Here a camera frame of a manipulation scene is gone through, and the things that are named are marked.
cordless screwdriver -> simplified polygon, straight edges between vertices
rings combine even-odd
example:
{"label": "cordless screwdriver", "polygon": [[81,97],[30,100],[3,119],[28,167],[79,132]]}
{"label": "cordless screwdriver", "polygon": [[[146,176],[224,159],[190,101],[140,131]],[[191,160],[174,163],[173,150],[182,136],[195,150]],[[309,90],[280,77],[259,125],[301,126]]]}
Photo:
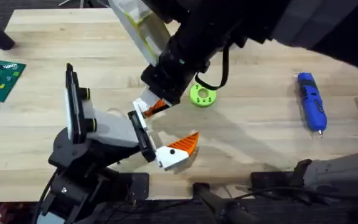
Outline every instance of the cordless screwdriver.
{"label": "cordless screwdriver", "polygon": [[299,73],[298,84],[302,98],[304,115],[312,132],[318,131],[321,137],[327,128],[327,116],[316,82],[311,73]]}

wooden tabletop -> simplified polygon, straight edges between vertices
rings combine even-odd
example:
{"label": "wooden tabletop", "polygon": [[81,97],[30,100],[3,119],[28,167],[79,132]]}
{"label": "wooden tabletop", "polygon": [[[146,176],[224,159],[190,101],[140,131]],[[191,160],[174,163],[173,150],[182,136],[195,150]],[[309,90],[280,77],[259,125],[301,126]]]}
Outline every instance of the wooden tabletop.
{"label": "wooden tabletop", "polygon": [[[177,24],[169,25],[171,31]],[[0,103],[0,201],[38,200],[54,171],[47,163],[65,126],[65,64],[92,90],[96,108],[114,114],[132,110],[144,88],[147,63],[110,9],[14,11],[6,32],[17,45],[0,60],[27,64],[5,103]],[[324,101],[328,127],[312,135],[302,121],[296,94],[299,72],[312,72]],[[216,55],[202,78],[217,83]],[[164,172],[140,154],[113,166],[149,172],[150,198],[187,198],[193,182],[249,184],[252,171],[291,170],[298,161],[358,152],[358,69],[276,42],[249,41],[230,53],[230,75],[208,108],[182,103],[148,123],[164,144],[200,131],[195,157]]]}

floor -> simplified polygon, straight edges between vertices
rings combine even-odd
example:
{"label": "floor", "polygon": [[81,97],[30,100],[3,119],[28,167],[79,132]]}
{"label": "floor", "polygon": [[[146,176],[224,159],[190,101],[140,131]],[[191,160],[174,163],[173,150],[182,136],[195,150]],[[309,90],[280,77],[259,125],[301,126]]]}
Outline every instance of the floor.
{"label": "floor", "polygon": [[[7,25],[15,9],[53,9],[62,0],[0,0],[0,28]],[[64,7],[78,8],[80,0],[73,0]],[[94,2],[95,7],[103,7]],[[154,208],[170,205],[171,201],[139,202],[140,207]],[[266,223],[340,223],[358,224],[358,203],[333,202],[331,206],[313,205],[307,207],[297,202],[272,200],[242,200],[241,202],[252,214],[262,218]],[[138,213],[129,215],[115,210],[115,206],[106,207],[99,212],[93,223],[213,223],[205,207],[199,202],[170,208],[159,213]],[[124,205],[120,210],[130,210]],[[56,223],[46,220],[42,223]]]}

orange object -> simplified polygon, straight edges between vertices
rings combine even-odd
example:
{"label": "orange object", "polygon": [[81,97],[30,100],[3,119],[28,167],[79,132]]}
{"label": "orange object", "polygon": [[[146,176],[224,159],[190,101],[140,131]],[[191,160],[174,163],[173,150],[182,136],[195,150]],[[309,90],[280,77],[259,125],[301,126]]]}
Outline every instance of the orange object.
{"label": "orange object", "polygon": [[168,147],[184,150],[189,154],[189,156],[191,156],[191,154],[195,150],[195,147],[197,147],[198,137],[199,137],[199,133],[197,131],[196,133],[191,134],[190,136],[182,138],[182,139],[168,145]]}
{"label": "orange object", "polygon": [[146,118],[152,116],[157,109],[160,109],[163,106],[166,106],[165,102],[163,102],[163,100],[158,100],[154,106],[150,107],[147,111],[144,112],[144,116]]}

black cable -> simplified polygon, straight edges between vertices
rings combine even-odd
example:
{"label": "black cable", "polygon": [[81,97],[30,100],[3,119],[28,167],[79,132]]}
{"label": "black cable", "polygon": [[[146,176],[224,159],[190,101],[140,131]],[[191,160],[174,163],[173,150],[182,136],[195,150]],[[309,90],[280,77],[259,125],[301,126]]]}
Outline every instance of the black cable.
{"label": "black cable", "polygon": [[124,217],[117,219],[115,222],[113,222],[113,224],[117,224],[118,222],[123,221],[125,218],[128,218],[129,216],[131,216],[133,213],[128,213],[126,214]]}
{"label": "black cable", "polygon": [[224,85],[226,85],[228,80],[228,67],[229,67],[229,58],[228,58],[228,52],[230,51],[231,42],[227,43],[223,47],[223,59],[222,59],[222,80],[220,81],[219,86],[211,86],[210,84],[202,81],[198,77],[198,73],[195,75],[195,81],[199,83],[202,87],[208,89],[208,90],[218,90],[219,88],[222,88]]}
{"label": "black cable", "polygon": [[173,207],[177,207],[177,206],[180,206],[180,205],[185,205],[187,203],[191,203],[192,200],[186,200],[184,202],[177,202],[177,203],[174,203],[172,205],[167,205],[165,207],[161,207],[161,208],[158,208],[158,209],[155,209],[155,210],[146,210],[146,211],[137,211],[137,212],[134,212],[134,211],[125,211],[125,210],[120,210],[120,209],[116,209],[118,212],[121,212],[121,213],[126,213],[126,214],[144,214],[144,213],[156,213],[156,212],[161,212],[163,210],[166,210],[166,209],[169,209],[169,208],[173,208]]}
{"label": "black cable", "polygon": [[37,202],[36,208],[35,208],[35,213],[32,216],[32,224],[36,224],[37,223],[37,217],[39,217],[40,215],[40,206],[42,205],[42,202],[46,196],[47,191],[49,190],[53,180],[55,179],[55,177],[57,176],[57,174],[59,173],[59,169],[56,169],[53,173],[53,175],[51,176],[50,180],[48,181],[48,183],[46,184],[46,187],[44,188],[42,195],[40,196],[39,202]]}
{"label": "black cable", "polygon": [[125,200],[120,206],[118,206],[118,208],[114,209],[111,213],[110,216],[105,220],[104,224],[108,223],[108,221],[110,221],[111,217],[113,214],[115,214],[122,206],[126,205],[127,200]]}
{"label": "black cable", "polygon": [[336,198],[336,199],[341,199],[341,200],[358,200],[358,195],[324,193],[324,192],[318,192],[315,190],[302,189],[302,188],[298,188],[298,187],[272,187],[272,188],[267,188],[267,189],[262,189],[262,190],[256,190],[252,193],[235,197],[234,199],[250,197],[250,196],[258,195],[258,194],[261,194],[264,192],[271,192],[274,190],[294,190],[294,191],[303,192],[303,193],[307,193],[307,194],[319,195],[319,196],[323,196],[323,197]]}

